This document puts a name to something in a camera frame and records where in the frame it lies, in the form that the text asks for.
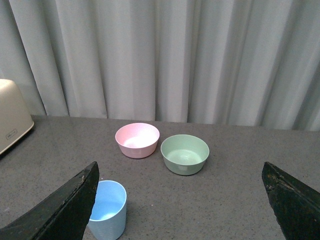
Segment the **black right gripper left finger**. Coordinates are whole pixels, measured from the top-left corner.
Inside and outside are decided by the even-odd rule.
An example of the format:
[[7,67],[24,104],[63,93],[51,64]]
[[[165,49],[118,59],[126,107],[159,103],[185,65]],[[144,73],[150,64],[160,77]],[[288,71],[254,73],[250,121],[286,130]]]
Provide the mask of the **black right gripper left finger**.
[[92,162],[30,211],[0,230],[2,240],[81,240],[99,181]]

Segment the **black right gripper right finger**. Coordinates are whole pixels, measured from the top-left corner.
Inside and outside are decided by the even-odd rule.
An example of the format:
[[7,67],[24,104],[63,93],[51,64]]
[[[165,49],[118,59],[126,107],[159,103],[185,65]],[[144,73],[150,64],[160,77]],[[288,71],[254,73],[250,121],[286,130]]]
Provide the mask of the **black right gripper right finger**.
[[270,162],[262,181],[269,204],[287,240],[320,238],[320,193]]

